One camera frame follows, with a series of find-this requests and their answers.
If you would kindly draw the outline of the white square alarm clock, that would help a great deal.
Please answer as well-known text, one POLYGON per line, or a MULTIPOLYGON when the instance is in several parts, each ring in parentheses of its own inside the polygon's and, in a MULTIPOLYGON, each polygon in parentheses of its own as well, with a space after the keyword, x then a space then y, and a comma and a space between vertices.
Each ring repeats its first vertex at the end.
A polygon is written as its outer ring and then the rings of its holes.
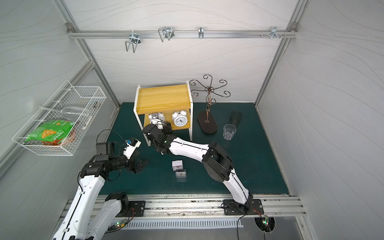
POLYGON ((172 161, 172 169, 173 169, 173 171, 182 170, 183 168, 184 167, 183 167, 183 161, 182 160, 172 161))

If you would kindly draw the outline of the white twin-bell alarm clock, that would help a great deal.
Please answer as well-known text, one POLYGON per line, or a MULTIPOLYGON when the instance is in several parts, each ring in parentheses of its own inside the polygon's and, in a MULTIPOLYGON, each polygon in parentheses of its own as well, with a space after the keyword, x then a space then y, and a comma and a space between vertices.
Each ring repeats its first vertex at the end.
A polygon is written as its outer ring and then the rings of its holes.
POLYGON ((183 127, 188 123, 187 112, 185 110, 174 112, 172 119, 176 127, 183 127))

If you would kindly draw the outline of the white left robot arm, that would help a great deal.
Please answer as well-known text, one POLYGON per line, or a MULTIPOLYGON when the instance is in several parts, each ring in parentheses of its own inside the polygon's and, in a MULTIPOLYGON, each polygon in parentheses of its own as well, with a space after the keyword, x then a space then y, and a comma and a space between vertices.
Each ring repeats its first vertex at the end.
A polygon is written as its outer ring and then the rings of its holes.
POLYGON ((123 152, 114 156, 110 143, 97 144, 97 154, 82 168, 78 190, 54 240, 100 240, 106 233, 125 227, 135 216, 144 214, 144 201, 130 202, 125 192, 109 194, 95 218, 91 217, 96 199, 112 171, 127 169, 139 173, 147 160, 137 158, 141 142, 129 139, 123 152))

